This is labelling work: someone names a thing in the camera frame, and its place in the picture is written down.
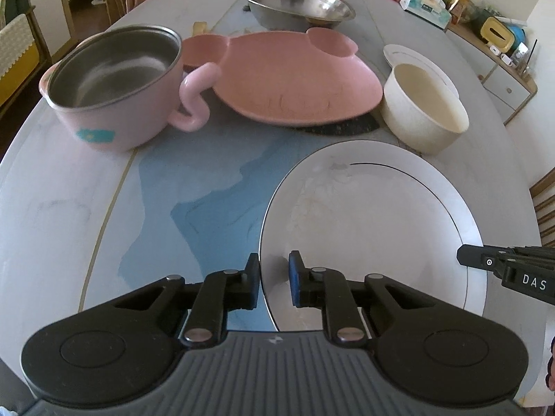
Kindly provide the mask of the wooden chair right side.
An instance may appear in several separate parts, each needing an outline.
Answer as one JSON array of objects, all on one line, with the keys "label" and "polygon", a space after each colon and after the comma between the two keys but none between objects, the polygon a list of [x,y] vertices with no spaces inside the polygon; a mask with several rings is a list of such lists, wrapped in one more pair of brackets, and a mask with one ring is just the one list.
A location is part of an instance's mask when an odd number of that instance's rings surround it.
[{"label": "wooden chair right side", "polygon": [[531,186],[530,194],[540,231],[541,245],[555,245],[555,169],[552,168],[537,183]]}]

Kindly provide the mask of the yellow tissue holder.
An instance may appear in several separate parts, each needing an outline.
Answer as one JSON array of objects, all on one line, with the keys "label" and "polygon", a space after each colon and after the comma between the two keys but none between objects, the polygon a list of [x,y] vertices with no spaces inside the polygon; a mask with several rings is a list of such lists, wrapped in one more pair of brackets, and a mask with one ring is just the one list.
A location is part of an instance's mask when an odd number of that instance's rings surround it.
[{"label": "yellow tissue holder", "polygon": [[496,17],[485,19],[480,28],[480,36],[487,43],[495,45],[501,53],[505,54],[514,45],[514,33]]}]

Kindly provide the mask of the white round ceramic plate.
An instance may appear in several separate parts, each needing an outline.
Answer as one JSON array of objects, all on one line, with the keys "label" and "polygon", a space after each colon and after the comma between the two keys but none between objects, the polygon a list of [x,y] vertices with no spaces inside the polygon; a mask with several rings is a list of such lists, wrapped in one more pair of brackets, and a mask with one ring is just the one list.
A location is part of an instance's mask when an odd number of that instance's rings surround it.
[{"label": "white round ceramic plate", "polygon": [[390,277],[473,314],[485,308],[486,274],[456,253],[481,235],[462,196],[430,163],[400,147],[354,140],[312,153],[276,188],[263,219],[263,293],[280,331],[318,330],[315,309],[292,304],[289,254],[309,268],[360,281]]}]

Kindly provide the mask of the large stainless steel bowl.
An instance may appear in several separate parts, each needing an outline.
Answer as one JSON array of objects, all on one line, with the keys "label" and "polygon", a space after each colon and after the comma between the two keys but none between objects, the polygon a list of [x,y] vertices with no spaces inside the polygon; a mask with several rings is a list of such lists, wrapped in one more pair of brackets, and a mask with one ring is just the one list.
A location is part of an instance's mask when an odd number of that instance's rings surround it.
[{"label": "large stainless steel bowl", "polygon": [[335,28],[356,17],[344,0],[247,0],[247,4],[258,23],[268,30]]}]

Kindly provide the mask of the sofa with white cover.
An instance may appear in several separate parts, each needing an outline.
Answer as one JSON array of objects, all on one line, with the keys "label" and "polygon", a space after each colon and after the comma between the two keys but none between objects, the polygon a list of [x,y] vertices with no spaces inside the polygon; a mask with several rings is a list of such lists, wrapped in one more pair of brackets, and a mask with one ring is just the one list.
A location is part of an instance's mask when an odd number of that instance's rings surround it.
[{"label": "sofa with white cover", "polygon": [[1,108],[48,57],[30,0],[1,0]]}]

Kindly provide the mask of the white round lid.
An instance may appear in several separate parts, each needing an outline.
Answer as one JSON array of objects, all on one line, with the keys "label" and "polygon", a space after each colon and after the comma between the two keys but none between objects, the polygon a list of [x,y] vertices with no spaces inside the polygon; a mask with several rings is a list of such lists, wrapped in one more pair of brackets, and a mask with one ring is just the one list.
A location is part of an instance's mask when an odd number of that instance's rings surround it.
[{"label": "white round lid", "polygon": [[387,63],[393,68],[399,64],[411,64],[427,71],[434,79],[449,87],[456,98],[459,97],[458,90],[451,78],[439,68],[433,61],[424,55],[399,44],[387,44],[383,48]]}]

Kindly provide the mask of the pink mug with steel liner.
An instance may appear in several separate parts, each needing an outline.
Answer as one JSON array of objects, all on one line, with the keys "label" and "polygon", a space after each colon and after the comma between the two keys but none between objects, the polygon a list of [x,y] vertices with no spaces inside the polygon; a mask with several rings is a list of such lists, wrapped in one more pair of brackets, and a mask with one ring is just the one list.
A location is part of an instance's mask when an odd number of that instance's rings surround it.
[{"label": "pink mug with steel liner", "polygon": [[77,140],[124,152],[166,126],[184,132],[204,127],[210,109],[201,94],[220,76],[214,63],[185,72],[174,30],[130,25],[81,42],[42,75],[39,90]]}]

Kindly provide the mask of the pink bear-shaped plate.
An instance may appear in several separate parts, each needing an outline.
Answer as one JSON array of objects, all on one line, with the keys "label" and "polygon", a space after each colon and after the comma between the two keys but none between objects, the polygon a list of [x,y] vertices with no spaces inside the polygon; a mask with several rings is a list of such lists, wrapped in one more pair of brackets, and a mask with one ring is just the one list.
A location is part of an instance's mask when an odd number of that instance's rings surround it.
[{"label": "pink bear-shaped plate", "polygon": [[235,112],[279,126],[338,123],[374,109],[383,97],[376,74],[341,32],[266,31],[198,35],[182,43],[188,68],[214,63],[214,93]]}]

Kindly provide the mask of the tissue box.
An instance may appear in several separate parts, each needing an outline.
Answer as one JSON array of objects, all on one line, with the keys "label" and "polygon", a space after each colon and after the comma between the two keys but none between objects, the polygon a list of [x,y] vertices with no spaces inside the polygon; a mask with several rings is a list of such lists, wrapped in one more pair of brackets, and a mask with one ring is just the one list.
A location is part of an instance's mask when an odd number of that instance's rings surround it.
[{"label": "tissue box", "polygon": [[401,8],[428,23],[445,30],[452,16],[443,0],[400,0]]}]

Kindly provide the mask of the small beige tape roll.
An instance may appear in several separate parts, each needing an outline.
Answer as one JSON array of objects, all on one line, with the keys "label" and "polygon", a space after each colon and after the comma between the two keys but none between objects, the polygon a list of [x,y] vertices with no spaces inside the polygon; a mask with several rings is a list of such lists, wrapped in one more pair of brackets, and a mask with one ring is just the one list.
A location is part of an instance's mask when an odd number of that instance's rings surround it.
[{"label": "small beige tape roll", "polygon": [[208,34],[210,29],[206,21],[195,21],[192,27],[192,35],[198,36],[203,34]]}]

